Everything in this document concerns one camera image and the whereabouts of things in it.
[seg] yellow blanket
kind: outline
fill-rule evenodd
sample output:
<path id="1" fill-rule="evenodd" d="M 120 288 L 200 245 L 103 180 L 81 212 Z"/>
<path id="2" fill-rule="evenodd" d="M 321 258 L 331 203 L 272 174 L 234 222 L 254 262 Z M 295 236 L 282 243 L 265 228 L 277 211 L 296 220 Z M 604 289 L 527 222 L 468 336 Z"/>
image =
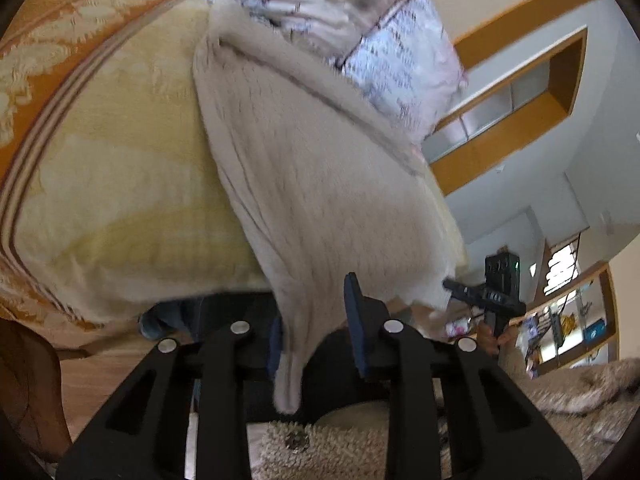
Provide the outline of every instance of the yellow blanket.
<path id="1" fill-rule="evenodd" d="M 267 288 L 191 76 L 203 0 L 27 0 L 0 40 L 0 316 Z"/>

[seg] hand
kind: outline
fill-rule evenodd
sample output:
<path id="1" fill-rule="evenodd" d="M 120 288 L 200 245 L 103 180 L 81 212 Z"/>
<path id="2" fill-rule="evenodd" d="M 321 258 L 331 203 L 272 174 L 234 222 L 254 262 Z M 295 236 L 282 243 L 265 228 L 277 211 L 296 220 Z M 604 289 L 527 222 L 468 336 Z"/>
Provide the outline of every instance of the hand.
<path id="1" fill-rule="evenodd" d="M 484 322 L 478 324 L 478 346 L 489 355 L 498 355 L 500 347 L 515 341 L 518 337 L 518 327 L 507 327 L 500 337 L 495 338 L 491 327 Z"/>

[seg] beige cloth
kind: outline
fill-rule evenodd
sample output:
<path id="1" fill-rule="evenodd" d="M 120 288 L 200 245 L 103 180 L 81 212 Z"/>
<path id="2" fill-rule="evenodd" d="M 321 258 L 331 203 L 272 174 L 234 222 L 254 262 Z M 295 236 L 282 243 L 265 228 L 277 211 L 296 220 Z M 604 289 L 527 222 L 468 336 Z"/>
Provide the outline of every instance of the beige cloth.
<path id="1" fill-rule="evenodd" d="M 217 0 L 194 79 L 220 180 L 284 322 L 279 410 L 345 320 L 343 282 L 444 309 L 464 259 L 429 168 L 348 82 L 230 0 Z"/>
<path id="2" fill-rule="evenodd" d="M 511 352 L 511 358 L 517 360 L 518 355 Z M 640 360 L 560 369 L 528 383 L 522 377 L 514 379 L 567 444 L 584 478 L 609 455 L 640 406 L 640 393 L 626 393 L 640 380 Z M 297 454 L 286 445 L 287 435 L 294 430 L 303 430 L 309 437 L 308 449 Z M 254 441 L 252 456 L 259 456 L 252 461 L 255 480 L 382 480 L 385 475 L 385 402 L 337 410 L 306 428 L 279 423 L 255 425 L 250 433 Z M 259 435 L 262 440 L 257 445 Z M 441 453 L 441 468 L 442 477 L 448 478 L 448 449 Z"/>

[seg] silver screw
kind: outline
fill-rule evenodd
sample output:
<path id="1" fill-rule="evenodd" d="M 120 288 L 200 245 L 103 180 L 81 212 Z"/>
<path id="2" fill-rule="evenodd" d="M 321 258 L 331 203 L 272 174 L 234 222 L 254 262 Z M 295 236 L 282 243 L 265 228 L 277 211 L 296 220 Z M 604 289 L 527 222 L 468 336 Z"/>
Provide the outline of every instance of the silver screw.
<path id="1" fill-rule="evenodd" d="M 163 354 L 170 354 L 176 348 L 178 348 L 178 343 L 175 339 L 162 339 L 162 341 L 158 343 L 158 350 Z"/>
<path id="2" fill-rule="evenodd" d="M 460 348 L 463 352 L 473 352 L 478 348 L 478 343 L 476 343 L 470 337 L 463 337 L 458 340 L 458 348 Z"/>
<path id="3" fill-rule="evenodd" d="M 249 332 L 251 325 L 249 325 L 246 321 L 236 321 L 231 325 L 231 332 L 234 334 L 246 334 Z"/>
<path id="4" fill-rule="evenodd" d="M 384 327 L 385 330 L 390 334 L 398 334 L 402 332 L 404 325 L 402 324 L 402 321 L 398 321 L 397 319 L 390 319 L 388 321 L 385 321 Z"/>

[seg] beige towel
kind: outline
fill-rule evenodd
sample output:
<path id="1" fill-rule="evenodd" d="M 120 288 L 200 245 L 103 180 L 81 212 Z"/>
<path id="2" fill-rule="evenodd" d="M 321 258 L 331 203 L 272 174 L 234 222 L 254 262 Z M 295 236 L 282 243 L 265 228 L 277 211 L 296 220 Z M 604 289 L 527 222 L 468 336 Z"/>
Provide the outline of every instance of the beige towel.
<path id="1" fill-rule="evenodd" d="M 444 309 L 462 238 L 404 133 L 232 1 L 213 5 L 193 73 L 220 180 L 282 314 L 274 398 L 293 412 L 304 365 L 346 318 L 344 276 Z"/>

